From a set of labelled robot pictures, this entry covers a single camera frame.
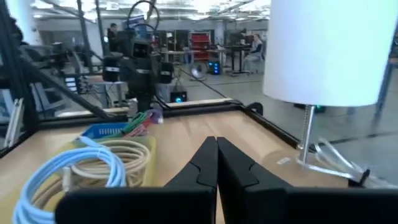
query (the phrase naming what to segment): blue cable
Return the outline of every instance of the blue cable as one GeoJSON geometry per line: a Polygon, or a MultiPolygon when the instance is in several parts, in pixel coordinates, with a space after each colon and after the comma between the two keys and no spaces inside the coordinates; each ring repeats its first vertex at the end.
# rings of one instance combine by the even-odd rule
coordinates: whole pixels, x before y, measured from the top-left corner
{"type": "Polygon", "coordinates": [[[20,199],[12,216],[13,224],[54,224],[54,213],[43,211],[31,204],[32,197],[43,182],[63,167],[70,166],[85,159],[101,159],[110,168],[106,187],[126,186],[126,174],[122,160],[106,146],[87,138],[80,137],[87,147],[65,151],[40,167],[25,183],[20,199]]]}

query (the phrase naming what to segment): ceiling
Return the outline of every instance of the ceiling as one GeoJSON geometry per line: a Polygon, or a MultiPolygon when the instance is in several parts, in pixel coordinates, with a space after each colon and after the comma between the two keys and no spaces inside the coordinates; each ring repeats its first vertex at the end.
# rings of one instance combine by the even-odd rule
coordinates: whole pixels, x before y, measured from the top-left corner
{"type": "MultiPolygon", "coordinates": [[[[85,17],[95,21],[95,0],[81,0],[85,17]]],[[[99,0],[103,19],[125,19],[130,7],[137,0],[99,0]]],[[[236,21],[269,18],[271,0],[156,0],[161,19],[228,19],[236,21]]],[[[32,0],[37,19],[76,18],[77,3],[74,0],[32,0]]],[[[133,15],[144,14],[149,4],[140,4],[133,15]]]]}

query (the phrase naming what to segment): person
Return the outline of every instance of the person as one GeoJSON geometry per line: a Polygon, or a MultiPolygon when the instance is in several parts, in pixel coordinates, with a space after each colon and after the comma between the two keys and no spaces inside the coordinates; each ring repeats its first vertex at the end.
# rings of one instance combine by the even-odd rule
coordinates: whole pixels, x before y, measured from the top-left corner
{"type": "Polygon", "coordinates": [[[255,61],[262,60],[262,41],[259,34],[254,34],[251,44],[250,54],[243,60],[243,70],[249,70],[252,73],[251,65],[255,61]]]}
{"type": "Polygon", "coordinates": [[[111,27],[108,29],[108,34],[107,34],[110,52],[118,51],[118,42],[116,40],[117,31],[118,31],[118,25],[112,23],[111,27]]]}

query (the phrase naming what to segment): desk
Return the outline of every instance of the desk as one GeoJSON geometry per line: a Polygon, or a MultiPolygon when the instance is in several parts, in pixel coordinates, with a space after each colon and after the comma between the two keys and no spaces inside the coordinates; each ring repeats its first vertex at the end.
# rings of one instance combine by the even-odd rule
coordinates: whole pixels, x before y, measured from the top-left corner
{"type": "Polygon", "coordinates": [[[124,82],[106,82],[103,80],[102,75],[91,75],[87,77],[87,81],[89,81],[91,84],[93,85],[104,85],[105,88],[103,88],[104,93],[102,93],[102,95],[100,96],[100,103],[102,105],[103,108],[107,108],[108,107],[108,103],[112,104],[112,102],[108,102],[108,99],[106,97],[106,86],[107,85],[116,85],[116,92],[118,93],[118,102],[119,102],[119,106],[122,105],[122,84],[124,82]]]}
{"type": "Polygon", "coordinates": [[[219,49],[219,50],[207,50],[209,53],[216,53],[218,55],[218,60],[220,61],[221,68],[226,64],[226,49],[219,49]]]}
{"type": "MultiPolygon", "coordinates": [[[[17,201],[17,198],[7,198],[8,193],[50,159],[57,148],[75,139],[85,128],[39,131],[3,158],[0,163],[0,223],[10,223],[11,212],[17,201]]],[[[152,125],[149,132],[157,141],[155,186],[163,186],[174,177],[207,136],[226,137],[256,162],[292,185],[347,186],[345,179],[300,168],[294,162],[299,153],[297,150],[241,111],[167,118],[164,124],[152,125]],[[278,162],[286,157],[290,161],[279,165],[278,162]]],[[[223,220],[218,198],[216,222],[221,224],[223,220]]]]}
{"type": "Polygon", "coordinates": [[[165,62],[169,62],[169,55],[183,55],[183,54],[191,54],[191,63],[193,63],[194,53],[200,52],[199,50],[187,50],[187,51],[172,51],[169,50],[167,52],[161,52],[161,54],[165,55],[165,62]]]}
{"type": "Polygon", "coordinates": [[[247,73],[242,70],[242,58],[244,56],[244,51],[250,48],[250,45],[236,45],[236,46],[226,46],[226,49],[231,49],[231,59],[232,59],[232,76],[237,76],[243,73],[247,73]],[[239,52],[239,70],[235,71],[235,52],[239,52]]]}

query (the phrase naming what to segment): wire bundle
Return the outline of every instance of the wire bundle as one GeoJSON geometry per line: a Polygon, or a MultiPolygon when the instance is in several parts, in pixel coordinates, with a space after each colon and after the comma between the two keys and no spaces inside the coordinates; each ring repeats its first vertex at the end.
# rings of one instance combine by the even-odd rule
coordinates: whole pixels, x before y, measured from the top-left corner
{"type": "MultiPolygon", "coordinates": [[[[351,179],[356,182],[361,180],[366,171],[365,169],[361,168],[354,162],[345,159],[326,139],[320,138],[319,141],[325,145],[325,148],[321,149],[319,143],[315,144],[315,149],[317,151],[317,153],[314,154],[315,159],[324,166],[330,167],[333,170],[311,164],[304,164],[302,161],[297,159],[298,163],[319,172],[337,175],[339,177],[351,179]]],[[[363,185],[366,188],[398,188],[396,185],[392,185],[385,180],[381,180],[380,178],[371,175],[364,181],[363,185]]]]}
{"type": "MultiPolygon", "coordinates": [[[[138,187],[143,183],[146,166],[150,161],[150,151],[138,142],[110,139],[101,142],[101,145],[117,155],[123,162],[126,170],[126,186],[138,187]]],[[[88,159],[71,166],[73,172],[72,190],[104,186],[110,175],[107,165],[98,159],[88,159]]],[[[39,192],[32,200],[38,208],[44,208],[47,202],[62,191],[63,179],[58,178],[48,187],[39,192]]]]}
{"type": "MultiPolygon", "coordinates": [[[[137,187],[142,184],[146,165],[150,160],[149,149],[138,142],[110,139],[101,142],[123,162],[126,170],[126,185],[137,187]]],[[[90,159],[71,166],[74,174],[87,179],[105,180],[110,170],[101,160],[90,159]]]]}
{"type": "Polygon", "coordinates": [[[25,183],[21,190],[21,196],[14,209],[12,221],[14,224],[28,223],[54,223],[54,214],[43,211],[31,204],[32,197],[39,187],[56,171],[85,159],[100,159],[109,166],[107,187],[124,187],[126,185],[126,173],[122,160],[107,150],[104,146],[86,138],[80,138],[87,147],[65,151],[39,168],[25,183]]]}
{"type": "Polygon", "coordinates": [[[152,123],[163,123],[162,112],[159,110],[147,110],[144,113],[139,112],[119,133],[106,136],[106,138],[144,136],[147,134],[148,126],[152,123]]]}

